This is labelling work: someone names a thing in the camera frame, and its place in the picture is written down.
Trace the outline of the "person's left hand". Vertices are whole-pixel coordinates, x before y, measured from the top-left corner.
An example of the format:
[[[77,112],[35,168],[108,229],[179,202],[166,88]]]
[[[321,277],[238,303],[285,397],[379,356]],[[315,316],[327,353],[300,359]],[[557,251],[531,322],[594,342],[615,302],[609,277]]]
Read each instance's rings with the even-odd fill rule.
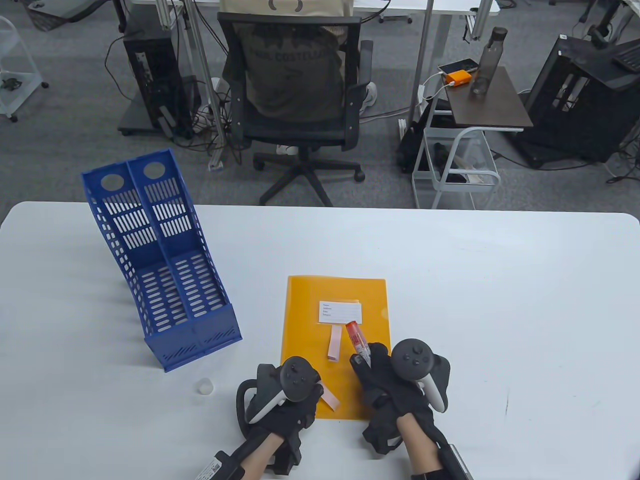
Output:
[[[280,366],[260,363],[237,390],[238,426],[245,439],[275,434],[286,441],[313,422],[323,395],[320,373],[300,356]]]

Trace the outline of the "person's right hand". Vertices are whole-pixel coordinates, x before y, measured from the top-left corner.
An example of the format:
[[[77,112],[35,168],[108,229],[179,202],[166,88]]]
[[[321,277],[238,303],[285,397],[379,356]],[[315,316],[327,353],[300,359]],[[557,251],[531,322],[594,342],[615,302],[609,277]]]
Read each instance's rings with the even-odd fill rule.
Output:
[[[370,363],[359,355],[350,357],[350,365],[361,383],[365,403],[377,412],[383,412],[384,424],[397,425],[397,420],[412,414],[428,436],[438,431],[434,413],[423,391],[413,381],[401,378],[393,368],[387,346],[369,344]]]

